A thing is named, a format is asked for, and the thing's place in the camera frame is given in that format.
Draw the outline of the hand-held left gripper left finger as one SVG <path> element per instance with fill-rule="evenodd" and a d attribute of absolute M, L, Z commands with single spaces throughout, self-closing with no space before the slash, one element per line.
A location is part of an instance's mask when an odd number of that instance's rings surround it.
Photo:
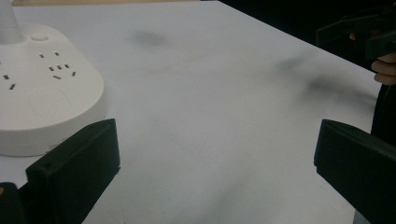
<path fill-rule="evenodd" d="M 114 119 L 88 125 L 26 169 L 31 224 L 81 224 L 120 170 Z"/>

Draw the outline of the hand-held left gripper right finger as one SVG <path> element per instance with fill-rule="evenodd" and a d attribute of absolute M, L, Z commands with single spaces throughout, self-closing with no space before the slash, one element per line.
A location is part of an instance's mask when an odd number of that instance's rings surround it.
<path fill-rule="evenodd" d="M 371 224 L 396 224 L 396 147 L 354 126 L 325 119 L 314 164 Z"/>

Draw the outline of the white power strip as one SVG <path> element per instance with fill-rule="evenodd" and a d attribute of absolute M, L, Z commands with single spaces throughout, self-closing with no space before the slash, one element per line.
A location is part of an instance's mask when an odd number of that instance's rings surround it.
<path fill-rule="evenodd" d="M 0 0 L 0 155 L 45 154 L 105 114 L 103 78 L 69 39 Z"/>

